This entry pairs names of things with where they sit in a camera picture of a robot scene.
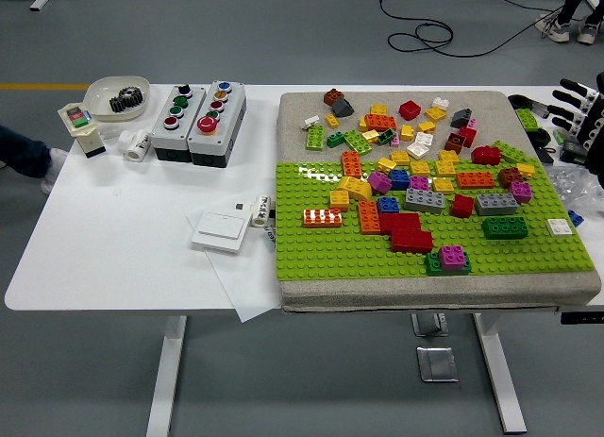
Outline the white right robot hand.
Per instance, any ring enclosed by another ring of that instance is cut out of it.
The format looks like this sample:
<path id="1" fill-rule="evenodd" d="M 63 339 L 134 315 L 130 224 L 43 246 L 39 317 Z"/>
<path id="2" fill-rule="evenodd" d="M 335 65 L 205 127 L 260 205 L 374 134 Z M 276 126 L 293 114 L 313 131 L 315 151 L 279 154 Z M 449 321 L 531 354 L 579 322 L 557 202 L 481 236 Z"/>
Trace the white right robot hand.
<path id="1" fill-rule="evenodd" d="M 552 96 L 577 111 L 548 105 L 552 124 L 577 139 L 587 152 L 588 169 L 603 186 L 603 73 L 596 76 L 596 90 L 567 78 L 560 85 L 564 91 L 555 90 Z"/>

